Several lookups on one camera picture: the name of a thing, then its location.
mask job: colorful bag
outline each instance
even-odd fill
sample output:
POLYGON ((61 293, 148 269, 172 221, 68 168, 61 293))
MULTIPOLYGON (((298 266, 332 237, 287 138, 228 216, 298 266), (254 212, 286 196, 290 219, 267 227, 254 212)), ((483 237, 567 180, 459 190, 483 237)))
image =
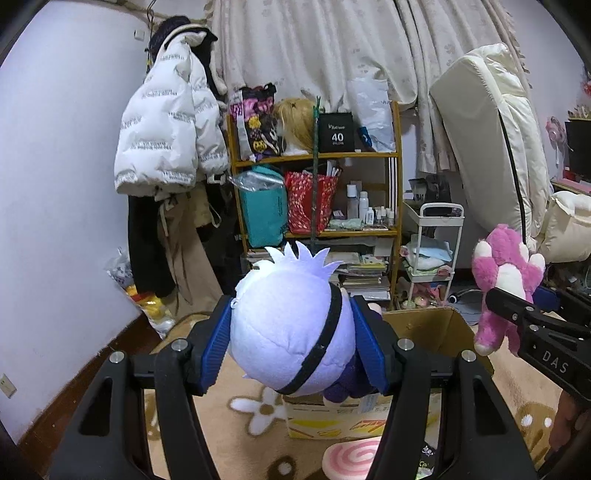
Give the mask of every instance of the colorful bag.
MULTIPOLYGON (((332 199, 335 195, 338 177, 318 175, 316 197, 316 231, 326 228, 332 213, 332 199)), ((306 171, 290 171, 285 175, 287 187, 287 220, 291 233, 311 232, 312 217, 312 174, 306 171)))
POLYGON ((267 83, 264 87, 243 87, 230 97, 230 113, 238 129, 243 160, 256 161, 281 155, 277 121, 271 115, 276 91, 272 83, 267 83))

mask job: flower pattern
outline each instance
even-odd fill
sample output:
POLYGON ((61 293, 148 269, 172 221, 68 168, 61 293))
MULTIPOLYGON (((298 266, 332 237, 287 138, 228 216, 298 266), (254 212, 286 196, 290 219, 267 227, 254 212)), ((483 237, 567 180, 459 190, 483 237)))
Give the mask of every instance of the flower pattern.
POLYGON ((265 433, 275 420, 287 418, 279 393, 269 387, 263 387, 259 400, 235 397, 230 400, 229 407, 240 413, 252 415, 247 431, 253 437, 265 433))

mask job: beige pants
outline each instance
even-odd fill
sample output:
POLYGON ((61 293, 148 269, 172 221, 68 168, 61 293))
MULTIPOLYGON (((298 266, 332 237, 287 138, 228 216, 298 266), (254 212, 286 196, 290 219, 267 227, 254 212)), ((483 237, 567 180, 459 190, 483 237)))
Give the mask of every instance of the beige pants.
POLYGON ((222 296, 194 225, 194 208, 187 195, 160 207, 158 234, 177 288, 162 299, 177 321, 194 313, 211 312, 222 296))

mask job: pink swirl cushion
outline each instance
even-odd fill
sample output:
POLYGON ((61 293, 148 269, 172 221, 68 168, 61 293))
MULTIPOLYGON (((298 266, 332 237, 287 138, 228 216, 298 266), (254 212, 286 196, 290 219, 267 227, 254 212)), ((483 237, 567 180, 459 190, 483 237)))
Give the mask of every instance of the pink swirl cushion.
POLYGON ((329 480, 365 480, 382 437, 337 443, 326 449, 322 470, 329 480))

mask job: white puffer jacket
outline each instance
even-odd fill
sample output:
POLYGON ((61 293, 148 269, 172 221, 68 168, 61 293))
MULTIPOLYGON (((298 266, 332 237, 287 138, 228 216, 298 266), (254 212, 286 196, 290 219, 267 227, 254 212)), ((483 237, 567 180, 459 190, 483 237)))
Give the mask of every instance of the white puffer jacket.
POLYGON ((183 25, 163 42, 144 84, 123 113, 115 189, 136 197, 182 193, 228 168, 220 112, 191 52, 205 37, 183 25))

